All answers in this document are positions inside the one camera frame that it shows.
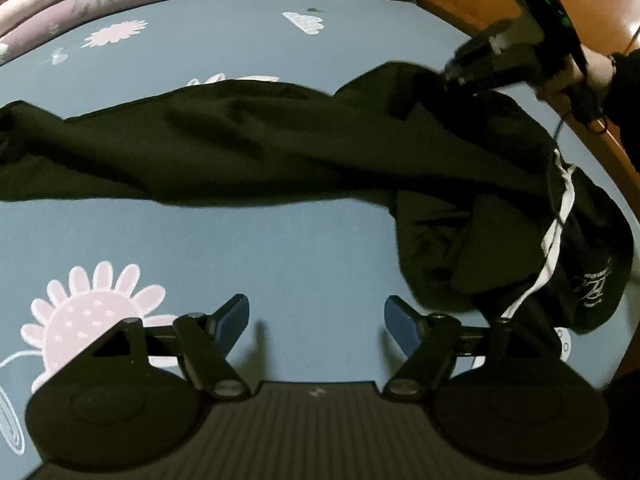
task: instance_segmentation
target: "black sleeve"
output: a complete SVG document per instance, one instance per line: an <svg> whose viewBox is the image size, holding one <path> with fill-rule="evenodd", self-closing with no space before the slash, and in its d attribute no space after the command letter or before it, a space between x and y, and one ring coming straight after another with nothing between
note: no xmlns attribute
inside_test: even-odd
<svg viewBox="0 0 640 480"><path fill-rule="evenodd" d="M605 115L620 128L620 141L636 170L640 171L640 50L628 56L613 54L616 75L604 101Z"/></svg>

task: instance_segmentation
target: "white drawstring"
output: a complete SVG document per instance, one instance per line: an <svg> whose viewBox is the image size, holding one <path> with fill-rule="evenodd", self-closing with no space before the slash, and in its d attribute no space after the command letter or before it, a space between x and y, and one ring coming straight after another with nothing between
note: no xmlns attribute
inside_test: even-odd
<svg viewBox="0 0 640 480"><path fill-rule="evenodd" d="M546 231L544 238L542 238L542 252L545 255L545 265L542 268L542 271L538 275L536 282L527 289L522 296L520 296L507 310L504 311L501 317L507 317L511 319L516 311L519 309L520 305L526 300L531 294L540 290L543 286L545 286L554 271L556 270L556 265L558 264L558 256L560 255L560 238L562 236L562 225L566 222L567 218L569 218L569 213L574 206L575 201L575 189L574 183L571 180L571 176L575 171L575 164L569 166L566 170L562 166L562 157L558 150L554 150L556 154L556 166L560 170L562 175L562 179L564 180L564 193L562 194L562 203L560 205L560 211L558 213L559 219L562 223L558 222L558 219L555 219L552 224L549 226L549 229ZM479 368L484 364L485 358L484 356L478 356L474 359L474 363L472 368Z"/></svg>

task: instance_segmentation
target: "ribbed surface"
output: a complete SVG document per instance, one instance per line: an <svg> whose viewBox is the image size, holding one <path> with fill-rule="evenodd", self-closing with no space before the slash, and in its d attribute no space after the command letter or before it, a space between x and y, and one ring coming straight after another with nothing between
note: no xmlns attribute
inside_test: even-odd
<svg viewBox="0 0 640 480"><path fill-rule="evenodd" d="M217 405L183 448L136 471L83 474L47 465L30 480L501 480L448 446L423 410L373 383L265 383ZM545 480L597 480L586 467Z"/></svg>

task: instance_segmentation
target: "blue bedsheet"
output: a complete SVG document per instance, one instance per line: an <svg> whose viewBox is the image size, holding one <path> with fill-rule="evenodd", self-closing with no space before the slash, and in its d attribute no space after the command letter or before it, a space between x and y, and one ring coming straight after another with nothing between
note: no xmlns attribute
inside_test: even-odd
<svg viewBox="0 0 640 480"><path fill-rule="evenodd" d="M172 0L85 24L0 67L0 104L22 99L69 117L246 76L334 92L388 60L441 69L465 39L410 2ZM508 93L554 127L558 118L529 89ZM616 199L637 236L620 192L568 129L561 147ZM11 444L0 439L3 479L18 480L37 466L27 434L19 433L26 401L34 381L46 378L44 357L49 365L53 355L64 358L57 344L81 348L108 322L94 303L99 297L117 296L122 312L149 318L212 312L236 292L246 294L252 320L230 361L251 384L382 386L402 362L383 329L383 305L390 294L412 297L398 268L393 219L373 203L178 208L42 200L0 203L0 218L0 428ZM635 330L637 297L630 286L606 325L572 335L568 362L596 386L610 379ZM52 314L70 307L66 317ZM485 325L477 312L462 320ZM39 346L48 354L39 355ZM9 402L21 430L10 423Z"/></svg>

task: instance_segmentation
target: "black cable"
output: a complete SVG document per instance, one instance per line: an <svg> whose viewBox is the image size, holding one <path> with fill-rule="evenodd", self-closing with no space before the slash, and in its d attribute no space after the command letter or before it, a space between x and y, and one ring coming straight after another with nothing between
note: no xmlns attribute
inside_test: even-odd
<svg viewBox="0 0 640 480"><path fill-rule="evenodd" d="M602 131L596 132L597 135L604 135L609 131L609 122L607 121L607 117L603 116L602 120L604 121L604 127L603 127Z"/></svg>
<svg viewBox="0 0 640 480"><path fill-rule="evenodd" d="M562 157L562 153L560 152L560 146L558 146L558 137L560 136L560 130L562 130L562 126L564 125L564 120L570 115L571 112L565 113L558 122L558 126L556 126L556 130L554 131L554 145L560 156ZM562 228L564 228L564 222L560 218L560 209L556 209L556 202L554 201L554 194L551 191L551 169L554 166L554 157L556 156L555 151L552 151L549 155L548 163L546 165L546 194L549 198L549 205L551 206L551 211L556 218L556 221Z"/></svg>

